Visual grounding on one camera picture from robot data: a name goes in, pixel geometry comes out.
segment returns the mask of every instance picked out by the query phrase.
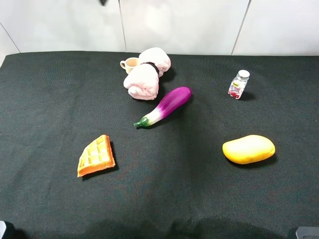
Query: cup handle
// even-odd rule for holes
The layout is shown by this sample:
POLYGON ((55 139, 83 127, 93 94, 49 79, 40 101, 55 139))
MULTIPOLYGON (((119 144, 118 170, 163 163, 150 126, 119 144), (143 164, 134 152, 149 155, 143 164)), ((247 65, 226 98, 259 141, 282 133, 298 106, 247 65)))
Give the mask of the cup handle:
POLYGON ((125 70, 125 61, 121 61, 120 66, 125 70))

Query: bottle label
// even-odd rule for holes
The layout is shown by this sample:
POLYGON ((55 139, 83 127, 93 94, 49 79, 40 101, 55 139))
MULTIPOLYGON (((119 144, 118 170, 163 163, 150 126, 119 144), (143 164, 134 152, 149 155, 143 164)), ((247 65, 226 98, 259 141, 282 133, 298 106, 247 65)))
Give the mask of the bottle label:
POLYGON ((241 97, 241 94, 244 91, 246 84, 247 82, 241 82, 241 81, 235 80, 230 85, 228 94, 230 94, 230 96, 232 97, 235 97, 235 99, 239 99, 241 97))

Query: waffle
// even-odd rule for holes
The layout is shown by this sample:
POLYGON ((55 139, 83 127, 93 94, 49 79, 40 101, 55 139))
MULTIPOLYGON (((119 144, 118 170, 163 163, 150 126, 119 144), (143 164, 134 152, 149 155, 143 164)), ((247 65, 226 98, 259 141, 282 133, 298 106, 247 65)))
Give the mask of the waffle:
POLYGON ((78 177, 115 166, 109 137, 101 135, 84 149, 78 166, 78 177))

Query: small bottle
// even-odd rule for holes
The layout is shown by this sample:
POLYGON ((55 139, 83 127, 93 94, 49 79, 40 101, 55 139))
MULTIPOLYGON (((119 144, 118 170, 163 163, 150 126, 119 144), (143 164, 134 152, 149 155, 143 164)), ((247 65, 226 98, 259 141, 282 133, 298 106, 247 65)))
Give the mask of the small bottle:
POLYGON ((235 79, 231 82, 228 90, 228 94, 230 94, 231 97, 235 97, 235 99, 239 100, 246 87, 249 75, 249 72, 245 70, 240 70, 238 72, 235 79))

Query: eggplant green stem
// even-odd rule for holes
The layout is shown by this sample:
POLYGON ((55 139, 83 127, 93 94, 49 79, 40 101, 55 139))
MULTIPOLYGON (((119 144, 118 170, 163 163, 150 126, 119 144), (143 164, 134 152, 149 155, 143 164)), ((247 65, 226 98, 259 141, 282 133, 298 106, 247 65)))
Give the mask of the eggplant green stem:
POLYGON ((139 122, 134 123, 134 127, 147 127, 149 119, 143 117, 139 122))

